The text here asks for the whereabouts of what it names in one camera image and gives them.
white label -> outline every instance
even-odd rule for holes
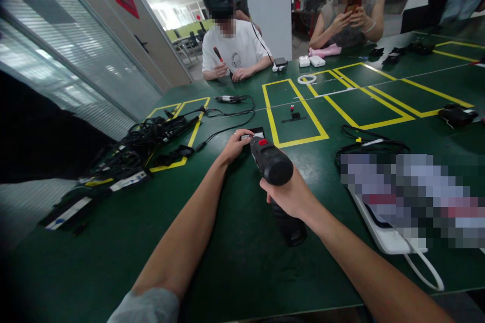
[[[67,211],[65,211],[62,215],[57,217],[54,221],[52,221],[50,224],[48,224],[45,229],[46,230],[56,230],[60,226],[64,224],[65,221],[67,221],[69,218],[73,217],[78,211],[83,208],[85,205],[87,205],[89,202],[91,202],[92,199],[89,197],[84,197],[83,199],[77,201],[71,208],[69,208]]]
[[[115,184],[113,184],[110,187],[110,189],[113,192],[116,192],[116,191],[120,190],[121,188],[124,188],[124,187],[127,187],[129,185],[138,183],[139,181],[141,181],[146,176],[147,176],[147,174],[145,172],[136,173],[129,178],[122,179],[122,180],[116,182]]]
[[[362,146],[369,146],[369,145],[372,145],[372,144],[379,144],[379,143],[381,143],[383,141],[384,141],[384,139],[377,139],[377,140],[369,141],[368,143],[362,144]]]

black drill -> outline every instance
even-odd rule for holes
[[[269,184],[281,186],[293,176],[292,161],[276,146],[260,137],[251,140],[251,154],[263,178]],[[289,216],[274,199],[271,199],[273,215],[283,240],[290,247],[300,245],[307,238],[307,228],[302,220]]]

gray sleeveless top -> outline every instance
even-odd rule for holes
[[[364,10],[368,16],[372,15],[375,5],[363,5]],[[321,9],[323,21],[325,22],[325,30],[327,30],[333,21],[337,17],[335,12],[335,7],[333,6],[333,1],[327,2]],[[346,48],[354,45],[365,44],[367,39],[362,33],[362,28],[351,28],[350,25],[342,30],[339,34],[334,35],[322,48],[327,48],[328,46],[336,43],[339,47]]]

white cable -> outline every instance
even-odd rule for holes
[[[303,80],[304,78],[310,78],[310,81],[304,81]],[[300,84],[312,84],[312,83],[315,83],[316,80],[317,80],[317,76],[315,75],[305,75],[305,76],[298,77],[298,83]]]
[[[444,291],[445,285],[443,284],[443,280],[441,279],[440,274],[438,274],[438,272],[436,271],[436,269],[434,268],[434,266],[431,264],[431,262],[429,262],[429,260],[426,258],[426,256],[424,256],[424,254],[419,249],[417,249],[416,247],[414,247],[414,245],[411,243],[411,241],[409,241],[404,236],[403,236],[403,238],[406,240],[406,242],[409,244],[409,246],[411,246],[411,248],[414,250],[414,252],[416,252],[418,254],[418,256],[421,257],[421,259],[424,261],[424,263],[428,267],[429,271],[432,273],[434,279],[436,280],[436,284],[438,286],[434,286],[432,283],[430,283],[428,280],[426,280],[426,278],[419,272],[419,270],[416,267],[416,265],[413,264],[413,262],[411,261],[411,258],[409,257],[409,255],[408,254],[404,254],[404,258],[408,262],[408,264],[411,267],[411,269],[413,269],[414,272],[416,273],[416,275],[418,275],[418,277],[421,279],[421,281],[423,281],[423,283],[425,283],[426,285],[428,285],[430,288],[432,288],[433,290],[436,290],[436,291]]]

hand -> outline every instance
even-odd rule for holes
[[[345,14],[338,14],[329,29],[332,30],[333,34],[339,34],[350,24],[350,16],[352,12],[349,11]]]
[[[228,67],[226,66],[226,63],[221,63],[216,65],[216,67],[214,67],[214,74],[216,78],[221,78],[226,75],[227,70],[228,70]]]
[[[246,78],[251,77],[254,74],[254,71],[251,68],[238,68],[232,74],[232,80],[234,82],[240,82]]]
[[[311,213],[320,202],[315,198],[300,171],[293,164],[293,176],[290,181],[282,186],[273,186],[261,179],[261,188],[268,192],[266,201],[271,203],[272,197],[283,210],[292,217],[303,220],[304,215]]]
[[[363,27],[362,30],[369,29],[374,21],[365,13],[363,7],[356,8],[356,13],[350,15],[351,28]]]
[[[254,136],[254,132],[246,129],[237,130],[227,142],[227,145],[222,151],[221,155],[219,155],[219,158],[221,158],[222,161],[232,163],[234,159],[241,154],[243,146],[248,145],[251,142],[250,137],[241,140],[241,136],[243,135]]]

